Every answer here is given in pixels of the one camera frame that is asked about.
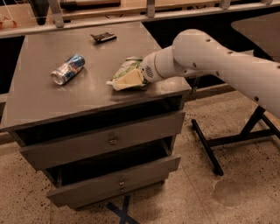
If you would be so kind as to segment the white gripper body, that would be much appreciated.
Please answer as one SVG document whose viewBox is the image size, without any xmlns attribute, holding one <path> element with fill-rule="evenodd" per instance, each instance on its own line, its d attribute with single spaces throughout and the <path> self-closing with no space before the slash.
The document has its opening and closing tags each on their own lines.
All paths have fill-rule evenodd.
<svg viewBox="0 0 280 224">
<path fill-rule="evenodd" d="M 140 64 L 143 77 L 150 83 L 162 81 L 175 76 L 183 76 L 186 69 L 173 58 L 172 47 L 147 55 Z"/>
</svg>

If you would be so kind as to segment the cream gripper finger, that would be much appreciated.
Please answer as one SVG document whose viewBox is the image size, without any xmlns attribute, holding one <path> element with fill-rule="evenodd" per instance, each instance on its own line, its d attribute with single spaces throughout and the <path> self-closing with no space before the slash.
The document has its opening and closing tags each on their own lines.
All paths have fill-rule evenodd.
<svg viewBox="0 0 280 224">
<path fill-rule="evenodd" d="M 118 74 L 112 80 L 112 86 L 115 90 L 123 90 L 125 88 L 133 88 L 142 85 L 144 77 L 139 69 L 132 69 L 128 72 Z"/>
</svg>

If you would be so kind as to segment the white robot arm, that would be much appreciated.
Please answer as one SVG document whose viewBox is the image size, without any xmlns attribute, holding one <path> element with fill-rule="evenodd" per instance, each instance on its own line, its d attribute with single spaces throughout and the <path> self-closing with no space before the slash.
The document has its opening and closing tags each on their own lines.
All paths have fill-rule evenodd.
<svg viewBox="0 0 280 224">
<path fill-rule="evenodd" d="M 280 64 L 234 52 L 203 31 L 182 31 L 172 45 L 153 52 L 134 68 L 112 80 L 116 90 L 139 87 L 171 77 L 211 74 L 280 117 Z"/>
</svg>

